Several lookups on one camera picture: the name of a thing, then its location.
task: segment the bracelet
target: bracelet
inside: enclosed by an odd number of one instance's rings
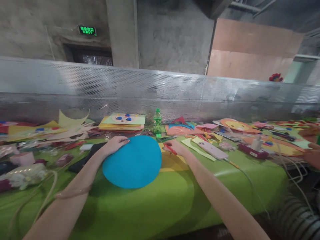
[[[82,189],[71,189],[68,191],[63,190],[61,192],[58,192],[54,197],[56,199],[68,199],[68,198],[73,198],[73,197],[85,194],[90,190],[91,190],[91,185]]]

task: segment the pink box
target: pink box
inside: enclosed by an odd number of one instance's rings
[[[11,156],[10,161],[18,166],[26,166],[34,164],[35,160],[32,152],[23,152],[17,155]]]

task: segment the hand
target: hand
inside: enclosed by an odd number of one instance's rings
[[[169,140],[166,141],[166,144],[171,147],[174,151],[176,151],[176,153],[180,156],[184,156],[186,154],[191,153],[188,149],[186,149],[181,143],[179,143],[177,140],[173,139],[173,140]],[[165,151],[169,151],[171,152],[166,146],[164,146],[162,148]]]
[[[118,151],[119,148],[126,145],[128,142],[130,142],[130,139],[128,139],[127,137],[122,137],[122,136],[113,137],[97,152],[99,153],[99,155],[101,154],[102,157],[105,159],[112,153],[115,153],[116,151]]]
[[[304,137],[304,136],[315,136],[318,133],[320,133],[320,126],[308,123],[306,124],[307,126],[310,126],[309,128],[305,128],[299,131],[299,135]]]
[[[320,170],[320,145],[309,143],[308,147],[312,149],[305,149],[304,160]]]

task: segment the green exit sign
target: green exit sign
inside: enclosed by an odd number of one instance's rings
[[[93,27],[85,27],[85,26],[79,26],[79,32],[81,35],[90,35],[90,36],[96,36],[96,28]]]

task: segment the forearm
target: forearm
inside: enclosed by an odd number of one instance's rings
[[[234,239],[270,240],[236,197],[192,153],[185,154],[184,158]]]
[[[98,152],[93,155],[65,188],[65,191],[79,190],[90,186],[104,158]],[[68,239],[87,197],[88,193],[67,199],[56,199],[23,239]]]

